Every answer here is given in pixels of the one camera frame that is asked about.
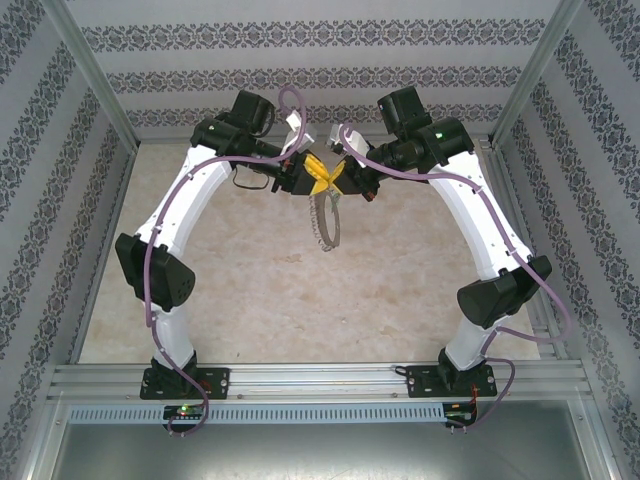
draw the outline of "floor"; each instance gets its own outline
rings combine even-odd
[[[141,146],[116,236],[144,223],[186,149]],[[248,170],[238,175],[239,183],[261,181]],[[477,279],[444,202],[428,186],[387,180],[374,202],[344,197],[339,211],[341,244],[323,252],[308,197],[231,181],[218,189],[183,258],[197,277],[187,305],[200,362],[436,359],[461,318],[456,291]],[[510,326],[531,333],[525,309]],[[80,361],[147,363],[153,351],[142,304],[112,247]],[[513,337],[499,338],[490,353],[539,358],[534,344]]]

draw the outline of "damask pattern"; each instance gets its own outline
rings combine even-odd
[[[588,5],[635,81],[640,81],[640,15],[636,7],[629,0],[589,0]]]
[[[54,346],[59,323],[64,318],[66,301],[91,231],[91,224],[98,209],[102,189],[113,164],[118,144],[119,139],[115,129],[109,127],[82,198],[82,205],[77,212],[67,248],[56,273],[55,282],[51,287],[47,307],[38,324],[38,333],[29,350],[29,361],[24,365],[25,370],[20,378],[19,389],[14,394],[16,400],[10,407],[8,421],[3,425],[4,432],[0,439],[0,478],[11,478],[11,470],[17,462],[20,447],[28,428],[28,420],[35,408],[45,366]],[[123,167],[118,188],[123,183],[125,171],[126,165]],[[116,200],[111,205],[110,217],[113,216],[115,207]],[[107,233],[108,227],[105,228],[100,250],[104,248]]]
[[[609,97],[598,81],[593,68],[570,33],[565,35],[555,52],[555,58],[569,80],[591,130],[596,134],[607,160],[613,166],[618,183],[640,221],[640,163],[638,148],[631,143],[627,129],[616,114]]]
[[[334,20],[85,27],[95,52],[358,45],[533,45],[542,19]]]
[[[129,171],[128,165],[135,161],[137,155],[137,150],[129,154],[127,161],[125,162],[124,167],[122,168],[122,172],[120,173],[120,179],[118,181],[118,188],[116,190],[113,203],[111,204],[111,210],[109,213],[109,219],[107,220],[104,233],[102,235],[102,240],[100,241],[100,248],[98,249],[98,254],[96,255],[96,261],[93,264],[93,270],[91,271],[90,280],[87,283],[87,291],[84,294],[84,298],[82,300],[82,308],[80,309],[80,313],[78,314],[78,318],[76,320],[76,326],[73,329],[73,336],[71,338],[71,342],[69,342],[69,351],[67,352],[67,360],[65,363],[71,363],[71,357],[73,356],[73,350],[76,347],[76,342],[78,341],[78,335],[80,334],[80,327],[82,326],[82,321],[84,320],[85,312],[87,311],[87,307],[89,306],[89,297],[91,296],[91,292],[93,289],[93,285],[96,281],[100,282],[101,277],[98,275],[98,268],[100,267],[100,262],[98,261],[102,258],[102,252],[104,250],[105,245],[109,245],[107,240],[107,235],[109,234],[109,226],[112,221],[114,221],[113,216],[116,213],[116,207],[118,206],[118,198],[120,195],[120,190],[122,186],[126,184],[127,179],[125,176],[127,175],[127,171]]]
[[[297,88],[513,87],[519,67],[355,67],[191,70],[108,74],[124,93]]]
[[[631,398],[624,390],[626,385],[620,380],[620,368],[615,361],[613,345],[603,333],[599,314],[593,307],[589,288],[580,271],[580,265],[575,259],[558,206],[553,199],[529,132],[521,118],[514,124],[511,134],[547,227],[555,256],[559,259],[556,263],[567,287],[578,324],[582,329],[582,337],[596,367],[596,374],[602,382],[602,391],[606,395],[607,404],[613,414],[612,419],[617,425],[618,436],[625,445],[625,453],[629,455],[634,476],[640,476],[640,449],[638,449],[640,426],[637,424],[636,414],[631,410]]]
[[[73,57],[60,42],[56,53],[47,65],[33,96],[29,99],[24,115],[7,141],[0,159],[0,222],[11,206],[11,198],[22,183],[26,167],[31,163],[44,130],[51,121],[53,111],[76,67]]]
[[[502,112],[502,105],[425,105],[434,120],[448,116],[468,122],[493,122]],[[222,109],[178,108],[157,110],[129,110],[127,115],[135,128],[141,127],[189,127],[195,126],[205,117],[215,117]],[[278,111],[278,118],[284,122],[284,115]],[[380,123],[382,117],[377,105],[320,105],[307,106],[310,123]]]
[[[7,7],[0,21],[0,85],[4,85],[43,18],[44,9],[38,0],[15,0]]]
[[[97,98],[93,91],[89,90],[80,103],[69,134],[58,153],[33,220],[24,236],[24,243],[18,250],[18,258],[13,261],[14,268],[9,272],[0,299],[0,360],[4,359],[4,351],[11,342],[11,332],[22,314],[26,295],[31,289],[44,247],[49,242],[49,236],[99,108]]]
[[[531,92],[531,102],[540,116],[569,191],[582,214],[595,254],[604,269],[604,277],[615,295],[616,305],[622,311],[622,319],[627,322],[627,332],[634,339],[633,346],[640,349],[640,288],[629,273],[629,264],[622,256],[611,225],[607,223],[607,215],[600,206],[587,169],[544,82],[539,82]]]

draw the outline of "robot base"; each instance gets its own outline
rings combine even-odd
[[[439,365],[396,367],[396,373],[407,379],[410,398],[495,397],[498,394],[493,369],[482,362],[470,370],[458,371],[446,358],[444,350]]]
[[[183,367],[183,371],[195,379],[207,393],[209,400],[225,400],[229,391],[228,368],[199,368],[196,353]],[[151,359],[151,368],[144,371],[140,398],[142,400],[199,399],[200,393],[173,369]]]

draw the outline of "black cable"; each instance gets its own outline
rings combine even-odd
[[[249,187],[248,185],[240,185],[239,183],[236,182],[236,177],[238,176],[238,168],[239,167],[240,167],[240,165],[236,165],[236,173],[233,174],[233,180],[232,180],[233,184],[236,187],[242,188],[244,190],[264,190],[265,188],[267,188],[269,186],[269,175],[265,175],[264,173],[262,175],[267,177],[267,181],[262,187]]]
[[[271,105],[271,108],[269,109],[269,111],[271,112],[271,115],[269,116],[269,124],[267,125],[267,128],[259,135],[254,135],[254,138],[263,138],[269,135],[269,132],[271,131],[271,127],[273,127],[273,124],[276,121],[276,107]]]

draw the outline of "lavender cable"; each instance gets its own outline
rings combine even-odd
[[[573,330],[573,321],[571,319],[571,315],[569,315],[569,311],[567,310],[567,307],[565,307],[564,302],[560,299],[560,297],[558,297],[558,295],[547,284],[547,282],[545,282],[535,272],[535,270],[533,270],[529,266],[529,264],[527,262],[525,262],[524,259],[522,257],[520,257],[520,255],[518,253],[516,253],[515,246],[513,245],[513,242],[511,242],[511,239],[509,238],[509,235],[505,231],[504,225],[502,225],[502,222],[500,221],[500,217],[498,217],[498,213],[496,212],[495,208],[493,207],[493,204],[491,203],[491,200],[489,199],[487,194],[483,191],[483,189],[480,187],[480,185],[478,185],[477,183],[469,180],[466,177],[463,177],[463,176],[460,176],[460,175],[456,175],[456,174],[453,174],[453,173],[407,173],[407,172],[402,172],[400,170],[395,170],[393,168],[385,167],[384,165],[380,165],[380,164],[374,162],[373,160],[368,159],[364,155],[361,155],[360,153],[358,153],[351,146],[351,144],[347,140],[347,136],[349,136],[351,134],[352,130],[353,129],[352,129],[351,125],[349,125],[349,124],[344,124],[342,126],[342,128],[340,128],[339,136],[340,136],[340,141],[342,142],[342,145],[344,146],[344,149],[350,155],[352,155],[356,160],[362,162],[363,164],[367,165],[370,168],[373,168],[374,170],[378,170],[379,172],[386,173],[387,175],[390,175],[390,176],[393,176],[393,177],[397,177],[397,178],[403,178],[403,179],[406,179],[406,180],[415,180],[415,181],[420,181],[420,182],[422,182],[424,180],[454,180],[456,182],[464,183],[465,185],[468,185],[469,187],[471,187],[476,192],[476,194],[479,195],[479,197],[482,199],[482,201],[484,202],[485,206],[487,207],[489,215],[491,216],[491,219],[493,220],[493,223],[495,224],[496,228],[498,229],[498,232],[500,233],[500,236],[502,237],[502,240],[504,241],[505,245],[507,246],[507,249],[508,249],[509,253],[513,256],[515,261],[518,262],[518,264],[531,276],[531,278],[533,278],[533,280],[538,285],[540,285],[540,287],[542,287],[544,289],[544,291],[547,292],[547,294],[553,299],[555,304],[558,306],[558,309],[562,312],[562,315],[564,317],[565,327],[564,327],[564,330],[562,331],[562,333],[560,335],[557,335],[555,337],[550,337],[550,338],[541,338],[541,337],[536,337],[534,335],[527,335],[526,333],[518,332],[517,330],[513,330],[511,328],[499,326],[499,327],[496,327],[496,329],[493,332],[491,332],[491,334],[489,335],[489,337],[485,341],[485,343],[482,346],[482,349],[480,351],[481,355],[483,355],[483,356],[486,355],[487,350],[489,349],[489,346],[491,345],[491,342],[493,342],[493,340],[496,338],[496,336],[498,335],[498,332],[509,333],[509,334],[511,334],[513,336],[516,336],[518,338],[522,338],[524,340],[529,340],[529,341],[532,341],[532,342],[536,342],[538,344],[561,342],[561,341],[566,340],[569,337],[569,335],[571,334],[571,331]],[[513,381],[515,379],[516,366],[511,360],[508,360],[506,358],[494,358],[494,357],[485,357],[485,359],[488,362],[501,362],[501,363],[508,364],[511,367],[511,374],[509,375],[509,379],[507,380],[507,384],[505,385],[505,387],[502,390],[502,392],[500,392],[500,395],[498,395],[498,398],[496,398],[496,400],[493,402],[493,405],[491,405],[489,410],[478,421],[476,421],[473,425],[471,425],[469,427],[465,427],[465,432],[468,431],[468,430],[472,430],[473,428],[477,428],[479,425],[481,425],[482,423],[484,423],[486,421],[488,416],[495,411],[495,409],[500,405],[500,402],[502,402],[502,399],[507,395],[507,392],[509,391],[509,388],[511,387],[511,385],[513,384]]]
[[[196,165],[195,167],[193,167],[188,173],[186,173],[180,179],[180,181],[176,184],[176,186],[171,190],[171,192],[167,196],[166,202],[164,203],[164,205],[160,209],[160,213],[158,214],[158,218],[156,219],[156,223],[155,223],[155,225],[153,227],[153,230],[151,232],[151,237],[149,238],[149,243],[148,243],[147,248],[145,250],[142,278],[143,278],[143,290],[144,290],[144,311],[145,311],[145,320],[146,320],[147,327],[151,327],[151,334],[153,336],[153,341],[155,342],[156,346],[158,347],[158,350],[160,351],[160,354],[167,361],[167,363],[169,365],[171,365],[171,368],[173,368],[176,372],[178,372],[178,374],[182,378],[184,378],[191,385],[193,385],[198,390],[200,395],[202,395],[202,401],[203,401],[203,405],[204,405],[204,409],[205,409],[205,412],[202,415],[202,417],[200,418],[200,421],[193,428],[189,429],[186,432],[180,433],[181,437],[185,437],[187,435],[191,435],[192,433],[195,433],[207,421],[207,418],[209,418],[209,397],[207,397],[207,393],[205,392],[204,388],[202,388],[202,386],[200,386],[200,384],[198,382],[196,382],[193,378],[191,378],[189,375],[187,375],[187,373],[185,373],[173,361],[173,359],[169,356],[169,354],[167,354],[165,352],[165,349],[162,346],[162,342],[160,341],[160,338],[158,337],[158,331],[157,331],[155,317],[154,317],[154,315],[153,315],[153,313],[151,311],[151,275],[150,275],[150,270],[151,270],[151,253],[153,252],[153,246],[155,245],[155,242],[156,242],[156,239],[158,237],[158,234],[162,230],[162,222],[164,221],[164,217],[167,215],[167,212],[169,211],[169,207],[171,206],[172,202],[178,196],[178,193],[180,192],[180,189],[184,185],[186,185],[187,182],[189,182],[193,178],[193,176],[197,172],[202,170],[203,168],[205,168],[205,167],[207,167],[207,166],[209,166],[209,165],[211,165],[213,163],[216,163],[216,162],[278,163],[278,162],[281,162],[281,161],[286,160],[287,158],[291,157],[296,152],[296,150],[302,144],[302,141],[304,139],[305,129],[306,129],[306,126],[307,126],[307,108],[305,106],[304,99],[302,98],[302,95],[300,95],[300,92],[298,92],[298,90],[296,90],[293,86],[287,86],[287,87],[284,87],[282,90],[280,90],[280,94],[278,95],[278,103],[279,103],[279,106],[280,106],[281,110],[283,110],[285,112],[291,110],[284,103],[284,95],[287,92],[292,93],[296,97],[296,100],[298,101],[298,106],[300,108],[300,117],[301,117],[300,130],[298,131],[298,137],[296,138],[296,141],[294,142],[294,144],[289,148],[289,150],[287,150],[282,155],[279,155],[279,156],[273,157],[273,158],[253,158],[253,157],[241,157],[241,156],[216,157],[216,158],[211,158],[209,160],[206,160],[206,161]],[[169,420],[168,425],[167,425],[167,429],[169,430],[169,434],[170,435],[173,435],[174,433],[176,433],[171,429],[171,424],[173,423],[173,420],[175,418],[176,417],[171,418]]]

